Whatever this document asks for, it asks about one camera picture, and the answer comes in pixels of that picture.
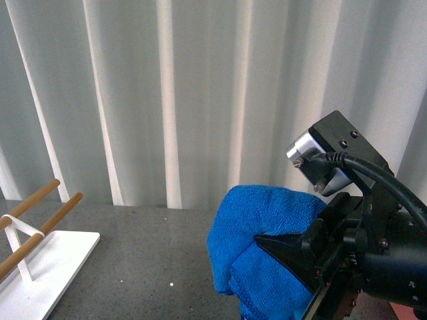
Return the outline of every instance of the white rack stand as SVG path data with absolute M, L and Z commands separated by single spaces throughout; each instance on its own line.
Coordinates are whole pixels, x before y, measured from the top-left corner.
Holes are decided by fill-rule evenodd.
M 29 235 L 42 234 L 8 217 L 12 224 L 5 231 L 13 251 L 21 245 L 16 229 Z M 46 319 L 98 241 L 99 233 L 96 232 L 54 231 L 48 234 L 0 283 L 0 319 Z

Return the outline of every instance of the black cable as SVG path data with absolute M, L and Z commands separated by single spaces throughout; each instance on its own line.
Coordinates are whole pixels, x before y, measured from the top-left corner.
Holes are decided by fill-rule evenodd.
M 427 206 L 403 183 L 383 168 L 341 152 L 320 153 L 312 157 L 309 161 L 319 161 L 320 164 L 328 164 L 330 167 L 353 169 L 380 183 L 408 210 L 414 220 L 427 234 Z

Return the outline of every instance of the blue microfiber cloth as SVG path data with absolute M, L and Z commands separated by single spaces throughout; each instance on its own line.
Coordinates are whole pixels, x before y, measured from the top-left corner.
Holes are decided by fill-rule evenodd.
M 312 295 L 254 236 L 304 232 L 325 206 L 313 195 L 282 187 L 231 189 L 207 236 L 215 290 L 235 293 L 247 320 L 300 319 Z

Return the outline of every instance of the wooden dowel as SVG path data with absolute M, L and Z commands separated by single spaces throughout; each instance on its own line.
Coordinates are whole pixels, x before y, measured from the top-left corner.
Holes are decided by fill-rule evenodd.
M 66 204 L 64 204 L 57 212 L 47 220 L 47 222 L 40 228 L 40 231 L 47 235 L 55 226 L 64 218 L 64 216 L 70 212 L 70 210 L 83 198 L 83 195 L 78 192 L 76 193 Z M 32 235 L 22 246 L 12 253 L 4 262 L 0 265 L 0 281 L 9 274 L 10 271 L 15 268 L 18 263 L 22 261 L 41 241 L 43 236 L 40 233 Z
M 30 195 L 26 200 L 18 204 L 14 209 L 12 209 L 8 215 L 12 217 L 18 218 L 22 215 L 26 210 L 34 206 L 37 202 L 42 200 L 42 198 L 46 197 L 54 188 L 56 188 L 61 182 L 58 179 L 54 179 L 44 187 L 40 188 L 34 194 Z M 12 220 L 9 217 L 0 218 L 0 231 L 4 230 L 8 225 L 12 223 Z
M 64 218 L 64 216 L 70 212 L 72 208 L 83 198 L 80 192 L 77 192 L 66 204 L 64 204 L 47 222 L 40 228 L 40 231 L 45 235 L 51 232 L 51 230 Z
M 6 277 L 42 240 L 43 236 L 40 233 L 32 235 L 18 248 L 18 250 L 4 260 L 0 265 L 0 281 L 3 280 L 3 278 Z

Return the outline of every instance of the screw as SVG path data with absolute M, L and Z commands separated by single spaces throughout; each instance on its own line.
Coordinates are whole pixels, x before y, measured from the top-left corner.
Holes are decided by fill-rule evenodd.
M 357 132 L 357 130 L 353 130 L 352 132 L 350 132 L 350 135 L 351 135 L 353 138 L 357 138 L 357 137 L 359 137 L 359 132 Z
M 347 142 L 347 140 L 342 139 L 342 140 L 340 141 L 340 146 L 341 146 L 343 149 L 345 149 L 346 147 L 348 147 L 348 142 Z
M 389 242 L 387 240 L 385 240 L 385 238 L 382 238 L 381 239 L 381 247 L 385 250 L 388 250 L 389 246 L 390 246 Z
M 297 159 L 292 161 L 292 165 L 294 165 L 295 168 L 300 168 L 304 164 L 304 158 L 298 157 Z
M 319 181 L 316 183 L 313 189 L 314 189 L 314 192 L 322 193 L 325 188 L 326 188 L 325 184 Z

